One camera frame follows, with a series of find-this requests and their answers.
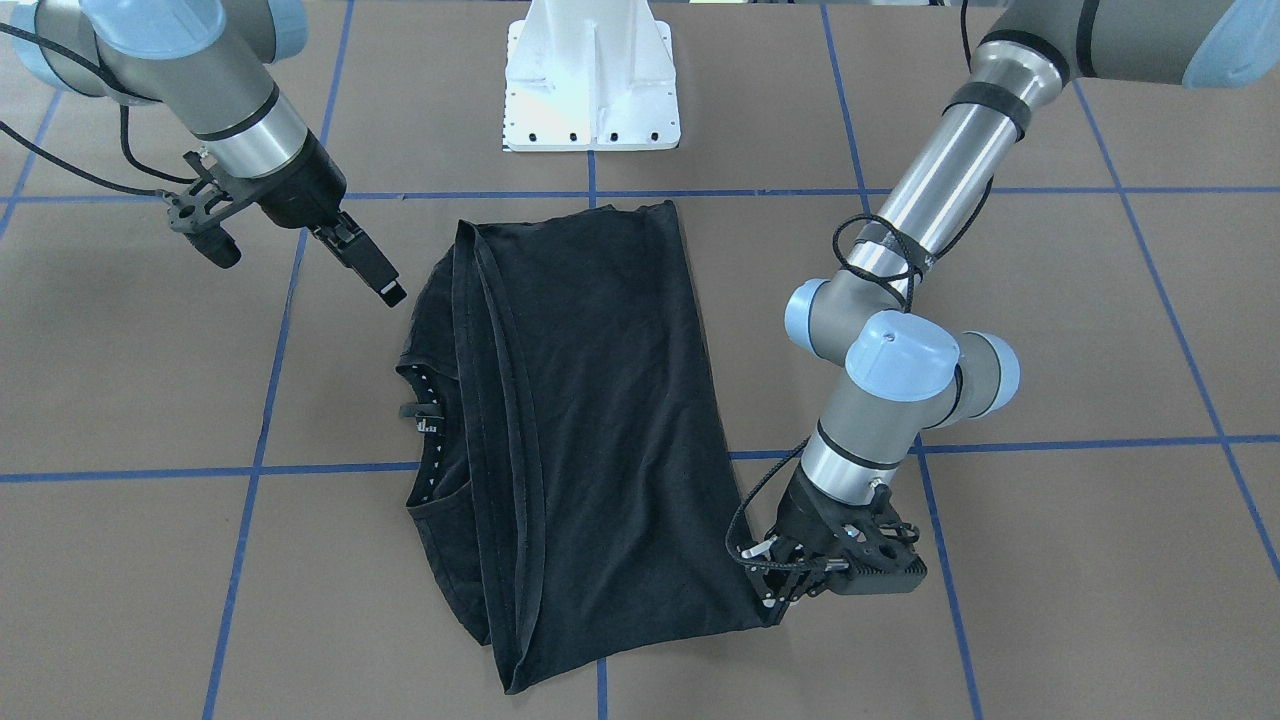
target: brown floor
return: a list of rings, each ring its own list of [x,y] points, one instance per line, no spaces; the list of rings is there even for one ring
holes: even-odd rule
[[[860,178],[878,205],[964,81],[956,14],[658,5],[681,147],[589,160],[499,149],[525,8],[310,3],[306,53],[273,73],[411,291],[458,218],[673,197],[754,482],[838,372],[786,340],[782,307],[832,274]],[[0,45],[5,122],[142,182],[109,102],[55,96]],[[920,291],[919,313],[1007,338],[1024,380],[900,473],[916,592],[824,596],[515,698],[402,509],[410,304],[381,307],[314,242],[293,284],[297,233],[256,211],[219,270],[160,206],[0,142],[0,717],[1280,717],[1277,110],[1272,73],[1085,81],[1037,117]],[[192,141],[164,110],[134,123],[145,160],[180,167]]]

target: light blue joint cap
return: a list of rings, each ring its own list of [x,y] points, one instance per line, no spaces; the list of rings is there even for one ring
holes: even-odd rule
[[[813,338],[809,337],[809,311],[813,309],[813,299],[824,284],[827,281],[814,278],[797,287],[791,293],[791,300],[787,300],[787,311],[782,318],[791,342],[808,350],[814,357],[818,356],[818,351],[813,348]]]
[[[142,60],[195,55],[227,28],[219,0],[81,0],[81,10],[108,45]]]
[[[883,310],[872,315],[845,356],[858,387],[884,400],[918,402],[947,389],[960,361],[951,333],[919,315]]]
[[[275,24],[275,58],[279,63],[302,53],[307,46],[307,10],[302,0],[266,0]]]
[[[1023,382],[1023,365],[1018,361],[1018,354],[1014,352],[1012,346],[1002,338],[974,331],[969,331],[966,334],[975,334],[987,341],[996,351],[996,361],[1000,363],[1000,387],[996,389],[996,400],[991,401],[991,407],[982,415],[974,415],[974,419],[986,418],[1009,405],[1009,401],[1018,393],[1018,386]]]
[[[9,17],[9,24],[35,35],[36,5],[36,0],[18,3],[18,5],[13,9],[13,14]],[[22,64],[31,70],[31,74],[44,81],[46,85],[51,85],[58,90],[76,92],[65,82],[63,82],[63,78],[58,77],[54,68],[49,65],[49,59],[45,58],[45,53],[35,42],[27,42],[26,40],[18,40],[14,37],[13,51],[18,55],[18,59],[22,60]]]
[[[1183,86],[1244,87],[1280,60],[1280,0],[1235,0],[1183,74]]]

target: black cord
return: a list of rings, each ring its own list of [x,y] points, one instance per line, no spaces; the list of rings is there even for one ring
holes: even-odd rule
[[[728,521],[728,532],[724,533],[724,550],[728,552],[730,557],[732,557],[733,561],[737,562],[739,565],[742,565],[745,568],[755,568],[764,570],[813,569],[813,565],[808,562],[773,562],[772,560],[751,560],[749,557],[742,557],[742,552],[736,547],[733,547],[733,530],[737,529],[737,524],[741,523],[742,518],[746,515],[746,507],[751,505],[751,501],[755,500],[755,496],[759,495],[762,489],[764,489],[764,486],[773,479],[773,475],[777,475],[778,470],[781,470],[787,462],[795,460],[796,455],[800,455],[800,452],[804,450],[806,445],[809,445],[809,438],[805,438],[804,442],[795,446],[790,452],[787,452],[786,456],[782,457],[782,460],[778,460],[777,464],[773,465],[773,468],[769,468],[769,471],[765,473],[763,478],[760,478],[760,482],[755,483],[755,487],[751,488],[751,492],[746,493],[746,498],[742,500],[742,503],[739,505],[737,510],[733,512],[733,519]]]
[[[36,44],[47,50],[52,50],[54,53],[58,53],[59,55],[67,58],[68,60],[76,63],[77,65],[84,68],[86,70],[93,73],[99,79],[105,82],[106,86],[110,87],[111,90],[120,92],[123,95],[133,95],[133,92],[129,92],[127,87],[120,85],[120,81],[115,79],[115,76],[111,74],[111,70],[93,63],[88,58],[81,55],[79,53],[72,50],[70,47],[67,47],[65,45],[59,45],[52,40],[40,37],[38,35],[27,32],[9,23],[0,23],[0,32],[12,35],[19,40],[26,40],[27,42]]]
[[[897,254],[901,255],[902,260],[908,264],[905,273],[899,273],[896,275],[877,275],[874,273],[870,273],[868,270],[849,264],[849,259],[845,256],[844,251],[840,250],[840,236],[845,232],[845,228],[859,222],[876,223],[888,231],[890,237],[893,238],[893,243],[897,245]],[[865,240],[858,241],[854,243],[854,246],[856,247],[861,242],[869,242],[869,241]],[[882,288],[884,288],[886,292],[888,292],[893,297],[900,299],[900,304],[902,305],[904,313],[910,313],[911,305],[915,301],[915,277],[916,275],[924,277],[924,268],[915,268],[911,265],[911,261],[908,260],[909,255],[906,252],[906,242],[908,241],[902,237],[901,231],[899,231],[893,225],[893,223],[888,222],[887,219],[874,213],[861,213],[859,215],[849,218],[847,220],[840,223],[840,225],[836,227],[836,232],[832,233],[831,236],[831,250],[832,252],[836,254],[836,260],[840,260],[840,266],[842,269],[849,270],[858,278],[881,286]],[[893,287],[893,283],[897,281],[906,281],[906,295],[900,293],[897,288]]]
[[[142,170],[143,173],[156,177],[160,179],[166,179],[169,182],[175,182],[178,184],[191,184],[196,182],[196,178],[179,178],[178,176],[170,176],[164,170],[157,170],[151,165],[138,160],[133,156],[133,149],[129,147],[129,106],[120,105],[120,152],[124,154],[124,159],[129,161],[131,165]]]
[[[969,50],[969,0],[960,3],[960,42],[964,46],[964,64],[973,72],[973,51]]]
[[[960,242],[960,238],[964,237],[964,233],[969,232],[969,228],[973,227],[974,220],[978,219],[978,214],[982,213],[982,208],[987,204],[987,199],[991,197],[991,186],[993,186],[995,183],[996,178],[995,176],[992,176],[992,178],[987,181],[987,187],[982,191],[982,197],[978,199],[978,204],[973,206],[973,213],[969,214],[969,219],[965,220],[963,225],[960,225],[960,229],[956,232],[956,236],[951,238],[951,242],[948,242],[946,247],[940,250],[937,255],[933,256],[934,260],[941,260],[943,255],[951,252],[951,249],[955,247],[957,242]]]
[[[29,33],[29,32],[19,28],[19,27],[14,27],[14,26],[12,26],[9,23],[0,23],[0,32],[4,32],[6,35],[12,35],[12,36],[14,36],[14,37],[17,37],[19,40],[26,40],[27,42],[32,42],[32,44],[38,45],[41,47],[45,47],[47,50],[52,50],[54,53],[58,53],[59,55],[63,55],[64,58],[72,60],[77,65],[81,65],[86,70],[93,73],[93,76],[96,76],[99,79],[101,79],[111,90],[114,90],[116,92],[120,92],[123,95],[133,95],[123,85],[120,85],[120,81],[115,79],[115,76],[111,74],[111,72],[109,69],[102,68],[102,67],[95,64],[88,58],[81,55],[79,53],[76,53],[74,50],[72,50],[70,47],[67,47],[65,45],[60,45],[58,42],[54,42],[52,40],[47,40],[47,38],[40,37],[38,35]],[[124,108],[122,105],[120,106],[120,122],[122,122],[122,127],[120,127],[120,147],[124,151],[124,158],[127,160],[129,160],[131,165],[141,169],[142,172],[146,172],[148,174],[156,174],[156,173],[151,172],[148,168],[146,168],[145,165],[142,165],[141,163],[138,163],[133,158],[133,152],[129,151],[128,137],[127,137],[128,136],[128,119],[127,118],[128,118],[128,110],[127,110],[127,108]],[[4,132],[9,137],[12,137],[15,142],[18,142],[18,145],[22,145],[23,147],[26,147],[31,152],[35,152],[36,155],[44,158],[45,160],[49,160],[50,163],[58,165],[59,168],[61,168],[61,169],[64,169],[64,170],[67,170],[67,172],[69,172],[69,173],[72,173],[72,174],[74,174],[74,176],[77,176],[79,178],[87,179],[88,182],[92,182],[95,184],[105,187],[108,190],[114,190],[116,192],[124,192],[124,193],[128,193],[128,195],[143,195],[143,196],[156,196],[156,197],[164,197],[166,195],[166,191],[163,191],[163,190],[145,190],[145,188],[141,188],[141,187],[132,187],[132,186],[120,184],[120,183],[111,182],[109,179],[100,178],[100,177],[95,176],[93,173],[90,173],[88,170],[83,170],[83,169],[81,169],[81,168],[78,168],[78,167],[70,164],[70,163],[68,163],[67,160],[63,160],[61,158],[54,155],[52,152],[49,152],[44,147],[40,147],[35,142],[27,140],[26,137],[23,137],[22,135],[19,135],[18,131],[13,129],[13,127],[10,127],[9,123],[0,122],[0,132]],[[157,177],[164,177],[165,179],[172,179],[172,181],[179,182],[179,183],[193,182],[193,181],[186,181],[183,178],[178,178],[178,177],[174,177],[174,176],[160,174]]]
[[[0,132],[4,132],[9,137],[14,138],[18,142],[18,145],[22,145],[27,150],[35,152],[36,155],[40,155],[45,160],[49,160],[50,163],[52,163],[55,165],[58,165],[59,168],[67,170],[68,173],[72,173],[72,174],[74,174],[77,177],[81,177],[81,178],[84,178],[88,182],[92,182],[95,184],[100,184],[100,186],[102,186],[102,187],[105,187],[108,190],[114,190],[116,192],[125,192],[125,193],[129,193],[129,195],[147,195],[147,196],[155,196],[155,197],[164,197],[164,196],[169,195],[164,190],[143,190],[141,187],[131,187],[131,186],[127,186],[127,184],[114,183],[114,182],[111,182],[109,179],[102,179],[102,178],[100,178],[100,177],[97,177],[97,176],[95,176],[95,174],[92,174],[92,173],[90,173],[87,170],[82,170],[82,169],[77,168],[76,165],[72,165],[67,160],[63,160],[61,158],[59,158],[59,156],[49,152],[44,147],[40,147],[38,145],[36,145],[35,142],[27,140],[26,137],[18,135],[17,131],[14,131],[12,127],[9,127],[9,123],[0,122]]]

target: blue tape line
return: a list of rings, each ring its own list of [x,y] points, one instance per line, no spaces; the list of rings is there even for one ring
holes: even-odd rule
[[[49,108],[45,110],[45,117],[40,120],[40,127],[36,129],[36,137],[32,140],[36,145],[44,145],[45,135],[49,133],[49,126],[54,122],[54,113],[58,110],[58,101],[61,100],[63,91],[54,91],[54,96],[49,100]],[[31,169],[36,167],[36,154],[27,151],[27,160],[22,164],[22,172],[18,173],[18,182],[13,186],[13,192],[9,195],[9,202],[4,208],[4,214],[0,215],[0,241],[4,241],[4,231],[9,229],[9,222],[13,219],[13,211],[17,210],[17,200],[22,197],[22,190],[27,186],[27,178],[31,177]]]
[[[338,106],[338,87],[342,85],[342,68],[347,63],[347,41],[351,40],[351,19],[356,14],[356,1],[347,0],[347,12],[342,17],[342,35],[338,37],[338,58],[333,63],[333,81],[329,82],[329,99],[324,106],[324,120],[320,124],[320,143],[329,142],[329,128],[333,126],[333,111]]]
[[[214,666],[209,671],[209,688],[205,691],[205,710],[201,717],[212,720],[214,705],[218,702],[218,688],[223,678],[223,662],[227,660],[227,641],[232,634],[232,616],[236,612],[236,596],[239,593],[241,570],[244,568],[244,546],[248,544],[248,528],[253,519],[253,501],[257,498],[257,475],[251,475],[244,491],[244,509],[241,510],[241,529],[236,538],[236,556],[232,560],[230,580],[227,583],[227,598],[223,601],[223,619],[218,625],[218,646],[214,648]]]
[[[888,195],[892,188],[868,187],[865,193]],[[995,187],[995,195],[1116,195],[1114,187]],[[1126,187],[1129,195],[1230,195],[1276,193],[1280,187]],[[780,188],[694,188],[694,190],[598,190],[596,197],[835,197],[861,195],[856,187],[780,187]],[[590,190],[457,190],[424,192],[348,192],[347,200],[539,200],[545,197],[591,197]],[[0,202],[164,202],[159,197],[138,195],[22,195],[0,199]]]
[[[595,717],[609,720],[609,664],[603,657],[595,661]]]
[[[164,202],[151,195],[24,195],[14,202],[24,205],[54,205],[59,202]]]
[[[863,178],[863,163],[858,155],[858,140],[854,137],[854,120],[849,114],[849,100],[845,97],[845,79],[840,73],[840,59],[836,58],[836,40],[831,35],[831,18],[827,14],[827,5],[822,10],[822,31],[827,36],[827,55],[831,58],[831,73],[836,79],[836,94],[840,96],[840,114],[845,118],[845,136],[849,138],[849,156],[854,161],[854,177],[858,179],[858,195],[863,201],[863,213],[872,211],[870,199],[867,196],[867,181]]]
[[[399,473],[417,470],[417,460],[406,462],[335,462],[332,465],[264,465],[262,475],[335,475],[346,473]]]
[[[347,0],[347,12],[342,20],[342,36],[338,40],[338,58],[334,61],[333,81],[329,85],[329,99],[324,111],[324,124],[320,128],[320,143],[329,138],[329,128],[333,124],[333,111],[338,102],[338,87],[342,83],[342,67],[347,54],[347,41],[351,36],[351,20],[355,14],[355,0]],[[275,409],[275,396],[280,386],[280,370],[284,366],[284,350],[289,342],[289,325],[293,315],[293,296],[298,287],[298,277],[302,269],[302,256],[307,250],[307,231],[298,232],[298,243],[293,252],[293,269],[289,274],[289,290],[284,296],[284,311],[280,314],[280,332],[275,341],[275,359],[271,363],[271,379],[266,386],[266,400],[262,404],[262,429],[259,433],[257,448],[253,452],[255,473],[250,477],[248,489],[244,493],[244,510],[241,514],[239,538],[236,542],[236,559],[232,562],[232,575],[227,585],[227,602],[223,606],[223,620],[218,630],[218,646],[214,651],[214,665],[209,671],[209,689],[205,693],[204,720],[212,720],[214,707],[218,703],[218,688],[221,685],[223,662],[227,659],[227,642],[230,637],[232,618],[236,614],[236,596],[239,589],[241,569],[244,565],[244,550],[248,544],[248,533],[253,521],[253,503],[257,498],[259,477],[262,460],[266,456],[266,443],[271,432],[271,416]]]
[[[440,192],[348,192],[347,200],[538,200],[541,197],[588,197],[581,190],[463,190]]]
[[[947,605],[951,606],[951,624],[956,630],[956,646],[960,650],[960,662],[964,665],[964,682],[969,688],[969,707],[973,710],[974,720],[983,720],[982,697],[978,694],[978,679],[973,671],[973,659],[969,656],[969,637],[964,632],[964,616],[960,614],[960,597],[956,594],[955,580],[951,575],[951,556],[947,553],[947,541],[942,534],[942,519],[938,518],[938,501],[933,496],[933,479],[929,477],[929,464],[925,455],[931,450],[924,447],[920,436],[915,436],[915,459],[920,465],[920,479],[924,482],[924,500],[929,505],[929,523],[933,524],[933,542],[938,547],[938,565],[942,566],[942,584],[947,588]]]
[[[1204,187],[1125,187],[1129,195],[1219,195],[1219,193],[1267,193],[1280,192],[1280,186],[1204,186]]]
[[[929,455],[968,455],[979,452],[1043,452],[1057,450],[1108,450],[1124,447],[1185,447],[1196,445],[1221,445],[1219,437],[1167,437],[1132,439],[1076,439],[1057,442],[991,442],[974,445],[931,445]]]
[[[707,188],[707,190],[603,190],[602,197],[795,197],[860,195],[856,187]]]
[[[88,470],[78,473],[0,474],[0,484],[74,483],[86,480],[160,480],[182,478],[242,478],[252,468],[169,468],[157,470]]]
[[[1080,441],[1044,441],[1044,442],[993,442],[973,445],[929,445],[924,452],[928,455],[975,455],[983,452],[1043,452],[1043,451],[1070,451],[1070,450],[1111,450],[1125,447],[1188,447],[1221,445],[1224,438],[1217,437],[1162,437],[1162,438],[1130,438],[1130,439],[1080,439]],[[1226,436],[1230,445],[1280,445],[1280,434],[1251,434]],[[730,452],[730,460],[780,460],[790,450],[739,450]],[[918,454],[916,448],[910,448],[911,455]],[[352,473],[402,473],[415,471],[419,468],[416,460],[399,462],[334,462],[326,465],[264,465],[228,466],[228,468],[157,468],[148,470],[84,470],[69,473],[0,473],[0,484],[4,483],[61,483],[86,480],[152,480],[152,479],[182,479],[182,478],[239,478],[257,471],[259,475],[329,475]]]
[[[302,255],[306,250],[307,231],[298,233],[298,243],[293,251],[293,272],[289,275],[289,290],[284,296],[284,311],[280,316],[280,332],[275,340],[275,359],[271,361],[271,379],[266,386],[266,400],[262,404],[262,429],[257,436],[253,451],[253,473],[250,475],[244,493],[244,510],[241,512],[239,539],[236,541],[236,559],[232,561],[232,575],[227,584],[227,602],[223,605],[223,620],[218,630],[218,646],[214,650],[214,665],[209,671],[209,689],[205,692],[204,720],[212,720],[214,706],[218,702],[218,688],[221,685],[223,662],[227,657],[227,641],[232,632],[232,616],[236,614],[236,594],[239,589],[241,568],[244,565],[244,547],[248,543],[250,525],[253,521],[253,503],[257,500],[257,482],[261,475],[262,459],[266,455],[266,441],[271,432],[271,416],[275,410],[275,393],[280,386],[280,370],[284,366],[284,347],[289,340],[289,323],[293,313],[293,291],[298,284]]]
[[[1165,282],[1160,278],[1160,270],[1156,269],[1156,260],[1151,255],[1151,249],[1147,246],[1147,238],[1142,232],[1142,225],[1138,223],[1138,215],[1133,210],[1133,204],[1129,201],[1129,193],[1126,192],[1124,183],[1120,182],[1120,173],[1116,172],[1115,163],[1111,160],[1111,152],[1107,150],[1107,143],[1102,138],[1102,129],[1098,127],[1098,122],[1093,117],[1093,110],[1089,108],[1088,99],[1084,97],[1084,90],[1080,87],[1080,83],[1073,82],[1071,85],[1075,87],[1076,97],[1080,99],[1080,106],[1084,109],[1084,117],[1089,120],[1089,128],[1093,129],[1093,137],[1098,142],[1098,150],[1102,151],[1102,160],[1107,165],[1107,172],[1111,173],[1111,179],[1115,182],[1116,191],[1120,193],[1120,202],[1124,204],[1125,215],[1129,217],[1129,224],[1133,227],[1133,233],[1138,238],[1138,249],[1142,251],[1142,258],[1147,263],[1147,270],[1151,273],[1151,281],[1155,283],[1156,292],[1160,295],[1160,302],[1165,306],[1169,322],[1174,327],[1174,334],[1178,336],[1178,345],[1183,348],[1183,356],[1187,359],[1187,366],[1190,368],[1192,378],[1196,380],[1196,388],[1199,391],[1201,400],[1204,402],[1204,410],[1208,411],[1210,421],[1213,423],[1213,432],[1217,433],[1219,441],[1222,445],[1222,452],[1226,455],[1226,462],[1231,468],[1231,475],[1235,477],[1235,486],[1239,488],[1240,497],[1244,500],[1244,505],[1249,510],[1249,516],[1253,519],[1253,527],[1258,532],[1258,539],[1262,542],[1262,548],[1266,551],[1267,559],[1271,561],[1271,570],[1275,573],[1276,579],[1280,580],[1280,556],[1276,555],[1275,544],[1272,544],[1271,536],[1267,533],[1266,524],[1262,521],[1262,515],[1258,512],[1258,509],[1253,502],[1253,493],[1249,492],[1249,484],[1245,482],[1244,474],[1240,471],[1240,466],[1235,461],[1235,452],[1231,450],[1231,445],[1226,438],[1226,430],[1222,427],[1222,420],[1217,415],[1217,409],[1213,407],[1213,400],[1208,395],[1208,386],[1204,384],[1204,378],[1201,375],[1199,365],[1196,363],[1196,356],[1192,354],[1190,342],[1188,342],[1187,334],[1183,332],[1181,323],[1178,322],[1178,313],[1174,310],[1174,304],[1169,299],[1169,292],[1165,290]]]

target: floor tile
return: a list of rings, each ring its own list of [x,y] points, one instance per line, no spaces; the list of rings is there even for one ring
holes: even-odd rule
[[[1280,543],[1280,445],[1236,445],[1233,452],[1275,547]]]
[[[421,436],[397,413],[413,393],[396,374],[413,301],[453,245],[460,219],[538,222],[585,200],[351,201],[346,209],[401,270],[410,297],[388,309],[312,242],[294,293],[271,420],[269,464],[417,460]]]
[[[769,466],[735,465],[744,487]],[[774,498],[788,479],[790,468],[776,479]],[[777,628],[616,655],[609,717],[966,717],[964,670],[914,462],[893,488],[895,507],[922,525],[924,584],[909,594],[824,593],[790,609]]]
[[[987,717],[1275,712],[1280,593],[1221,448],[929,468]]]
[[[595,669],[507,697],[404,511],[408,473],[259,486],[218,720],[594,717]]]
[[[19,204],[0,243],[0,471],[244,466],[296,231],[221,270],[154,202]]]
[[[293,102],[319,136],[333,81],[334,59],[342,35],[344,8],[337,3],[307,3],[310,36],[301,55],[269,65],[280,91]],[[45,147],[106,179],[143,188],[169,187],[131,168],[119,150],[118,105],[105,97],[64,92],[45,138]],[[148,105],[131,111],[131,146],[134,155],[161,170],[189,176],[182,154],[200,145],[166,108]],[[344,159],[334,155],[339,168]],[[105,195],[111,191],[40,161],[24,195]]]
[[[1021,389],[931,443],[1213,433],[1116,196],[996,195],[916,311],[1007,340]]]
[[[1130,201],[1226,432],[1280,430],[1280,195]]]
[[[585,152],[502,151],[507,27],[527,8],[357,5],[329,145],[352,190],[586,188]]]
[[[1280,72],[1239,90],[1082,83],[1125,186],[1280,186]]]
[[[655,5],[680,147],[599,152],[602,190],[855,187],[818,8]]]
[[[868,187],[897,184],[968,79],[954,9],[832,6],[832,36]],[[970,13],[978,42],[998,10]],[[893,72],[886,72],[884,63]],[[1036,113],[996,170],[1000,187],[1111,187],[1111,176],[1070,88]]]
[[[198,717],[246,482],[0,484],[0,716]]]

